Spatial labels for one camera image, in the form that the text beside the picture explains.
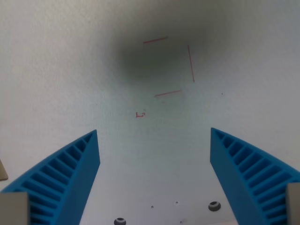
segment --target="white surface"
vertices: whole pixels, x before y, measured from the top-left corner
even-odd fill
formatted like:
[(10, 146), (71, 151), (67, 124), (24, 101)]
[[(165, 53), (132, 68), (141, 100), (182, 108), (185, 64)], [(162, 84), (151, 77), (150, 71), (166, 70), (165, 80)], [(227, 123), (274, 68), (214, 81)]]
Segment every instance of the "white surface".
[[(234, 220), (209, 163), (210, 128), (300, 169), (299, 10), (292, 0), (0, 0), (0, 189), (97, 129), (82, 225)], [(142, 50), (166, 35), (175, 48)], [(164, 86), (182, 92), (154, 98)]]

